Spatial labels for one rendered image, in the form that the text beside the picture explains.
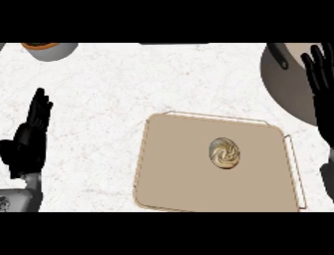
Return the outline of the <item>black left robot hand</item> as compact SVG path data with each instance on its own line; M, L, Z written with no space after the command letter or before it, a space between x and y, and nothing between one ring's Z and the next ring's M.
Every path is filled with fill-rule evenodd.
M40 173L46 161L47 128L53 103L38 88L31 100L25 121L12 139L0 140L0 158L9 166L10 178Z

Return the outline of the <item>large grey pot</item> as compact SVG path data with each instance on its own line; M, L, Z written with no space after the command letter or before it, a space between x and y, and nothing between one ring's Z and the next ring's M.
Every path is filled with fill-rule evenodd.
M260 57L260 78L266 91L284 110L303 122L316 125L303 53L312 43L268 43Z

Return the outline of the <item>swirled cream cupcake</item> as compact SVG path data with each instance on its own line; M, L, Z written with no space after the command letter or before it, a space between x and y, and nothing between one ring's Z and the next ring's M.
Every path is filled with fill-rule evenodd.
M209 145L209 159L222 169L232 169L240 163L240 149L235 142L219 137Z

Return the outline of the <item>beige rectangular tray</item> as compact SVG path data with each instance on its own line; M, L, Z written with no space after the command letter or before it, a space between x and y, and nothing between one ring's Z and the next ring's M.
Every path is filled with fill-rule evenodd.
M240 163L219 168L209 145L229 138ZM135 203L146 209L297 212L308 207L291 137L265 121L166 112L146 119Z

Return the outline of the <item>grey bowl with orange rim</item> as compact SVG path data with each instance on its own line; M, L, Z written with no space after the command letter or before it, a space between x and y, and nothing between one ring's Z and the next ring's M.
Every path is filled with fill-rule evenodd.
M43 62L59 61L67 58L75 51L78 44L77 43L24 43L25 50L31 56Z

